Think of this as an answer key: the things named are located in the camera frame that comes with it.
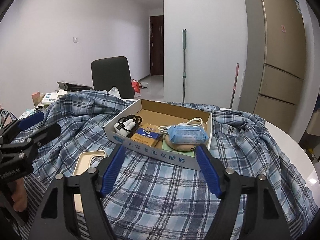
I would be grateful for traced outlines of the person's hand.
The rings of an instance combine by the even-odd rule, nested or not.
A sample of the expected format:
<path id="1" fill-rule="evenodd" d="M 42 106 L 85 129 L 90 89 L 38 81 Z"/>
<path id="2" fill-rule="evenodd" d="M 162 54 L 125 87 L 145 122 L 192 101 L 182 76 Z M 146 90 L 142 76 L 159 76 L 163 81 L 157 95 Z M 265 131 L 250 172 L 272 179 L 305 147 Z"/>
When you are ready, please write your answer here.
<path id="1" fill-rule="evenodd" d="M 24 179 L 20 178 L 13 182 L 13 193 L 11 195 L 14 201 L 13 208 L 16 212 L 23 212 L 27 208 L 28 197 L 24 187 Z"/>

